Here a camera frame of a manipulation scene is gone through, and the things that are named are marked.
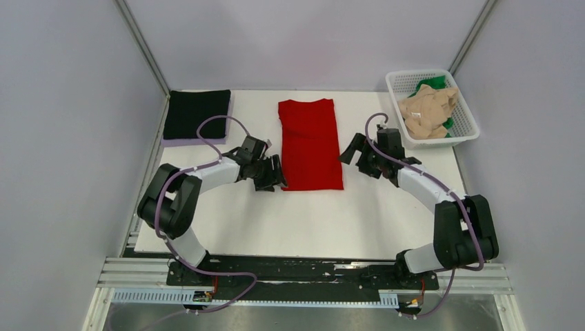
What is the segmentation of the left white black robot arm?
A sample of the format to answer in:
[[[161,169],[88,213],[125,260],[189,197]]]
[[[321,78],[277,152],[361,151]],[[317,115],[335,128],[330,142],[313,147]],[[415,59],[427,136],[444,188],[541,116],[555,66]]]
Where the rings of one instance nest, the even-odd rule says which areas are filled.
[[[239,147],[220,153],[210,163],[184,169],[169,163],[159,166],[146,188],[137,216],[185,266],[184,274],[193,284],[202,285],[210,276],[220,275],[204,261],[209,253],[191,227],[200,196],[247,179],[260,192],[287,187],[281,157],[268,155],[268,148],[268,142],[247,135]]]

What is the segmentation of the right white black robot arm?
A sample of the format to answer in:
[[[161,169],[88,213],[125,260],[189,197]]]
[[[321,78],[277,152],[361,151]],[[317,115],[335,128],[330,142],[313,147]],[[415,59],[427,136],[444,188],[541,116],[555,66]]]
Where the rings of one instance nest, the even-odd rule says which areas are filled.
[[[396,129],[379,128],[376,140],[357,133],[341,153],[342,163],[351,163],[369,177],[389,180],[433,213],[433,240],[396,256],[394,278],[411,288],[422,274],[442,270],[478,269],[499,255],[499,243],[488,200],[480,194],[468,196],[451,190],[430,174],[422,162],[407,157]]]

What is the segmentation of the red t shirt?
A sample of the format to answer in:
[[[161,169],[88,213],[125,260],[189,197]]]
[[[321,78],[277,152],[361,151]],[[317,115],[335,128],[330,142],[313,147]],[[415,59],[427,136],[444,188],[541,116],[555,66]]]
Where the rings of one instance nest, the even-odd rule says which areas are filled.
[[[343,190],[334,101],[280,101],[278,115],[284,190]]]

